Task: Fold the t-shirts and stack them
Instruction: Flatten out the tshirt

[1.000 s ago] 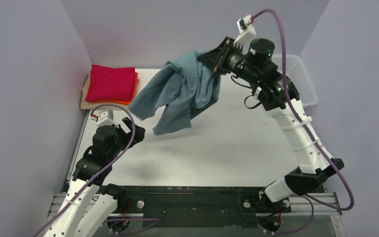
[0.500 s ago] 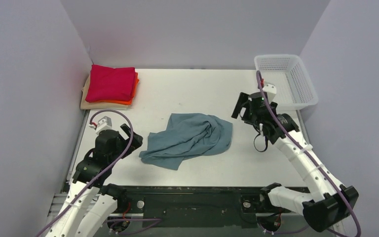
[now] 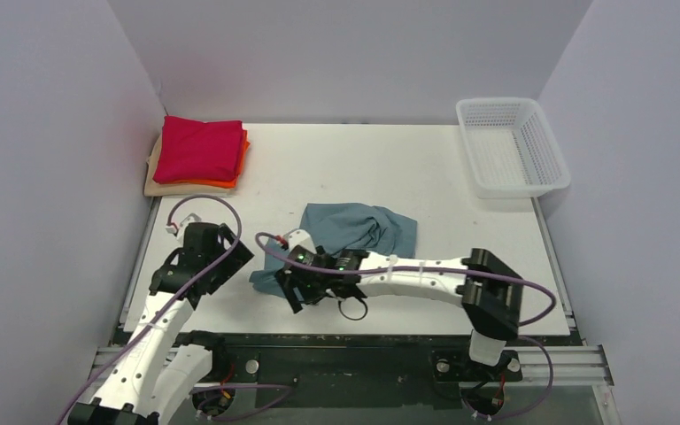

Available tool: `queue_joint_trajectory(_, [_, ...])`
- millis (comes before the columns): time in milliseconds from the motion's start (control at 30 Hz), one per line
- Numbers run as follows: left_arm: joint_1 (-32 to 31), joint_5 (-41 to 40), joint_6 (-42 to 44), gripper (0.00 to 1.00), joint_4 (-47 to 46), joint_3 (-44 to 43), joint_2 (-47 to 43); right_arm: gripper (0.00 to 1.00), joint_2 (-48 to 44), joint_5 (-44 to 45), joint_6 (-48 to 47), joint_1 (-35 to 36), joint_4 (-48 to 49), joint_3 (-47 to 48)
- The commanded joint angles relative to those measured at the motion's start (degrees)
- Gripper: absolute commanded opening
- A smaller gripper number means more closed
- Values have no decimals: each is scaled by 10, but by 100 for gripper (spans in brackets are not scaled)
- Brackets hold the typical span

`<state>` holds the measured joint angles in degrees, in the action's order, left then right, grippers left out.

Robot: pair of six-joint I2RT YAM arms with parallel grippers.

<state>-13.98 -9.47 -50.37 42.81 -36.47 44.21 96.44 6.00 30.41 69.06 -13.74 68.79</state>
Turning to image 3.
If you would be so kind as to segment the blue-grey t shirt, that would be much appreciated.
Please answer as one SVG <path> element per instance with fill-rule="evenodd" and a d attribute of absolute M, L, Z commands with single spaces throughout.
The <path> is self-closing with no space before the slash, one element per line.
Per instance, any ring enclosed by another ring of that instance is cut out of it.
<path fill-rule="evenodd" d="M 383 206 L 308 204 L 298 228 L 332 256 L 343 249 L 415 256 L 418 222 Z"/>

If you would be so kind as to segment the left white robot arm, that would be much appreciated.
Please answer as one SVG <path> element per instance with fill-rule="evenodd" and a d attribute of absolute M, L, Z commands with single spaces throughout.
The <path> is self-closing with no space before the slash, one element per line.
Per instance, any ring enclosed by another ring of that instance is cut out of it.
<path fill-rule="evenodd" d="M 228 355 L 214 343 L 184 343 L 168 362 L 183 325 L 200 300 L 212 295 L 253 257 L 242 230 L 191 222 L 172 228 L 179 245 L 151 277 L 137 327 L 104 366 L 108 376 L 87 402 L 76 401 L 69 424 L 165 424 L 201 378 L 228 371 Z"/>

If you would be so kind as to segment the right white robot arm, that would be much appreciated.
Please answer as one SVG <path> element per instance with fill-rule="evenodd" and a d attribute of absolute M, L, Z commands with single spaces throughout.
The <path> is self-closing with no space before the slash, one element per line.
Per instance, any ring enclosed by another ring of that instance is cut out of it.
<path fill-rule="evenodd" d="M 465 366 L 478 380 L 499 370 L 506 343 L 518 336 L 519 277 L 484 249 L 473 249 L 465 258 L 421 260 L 364 250 L 343 250 L 331 257 L 302 246 L 292 249 L 275 274 L 296 313 L 323 298 L 401 296 L 462 307 L 472 326 Z"/>

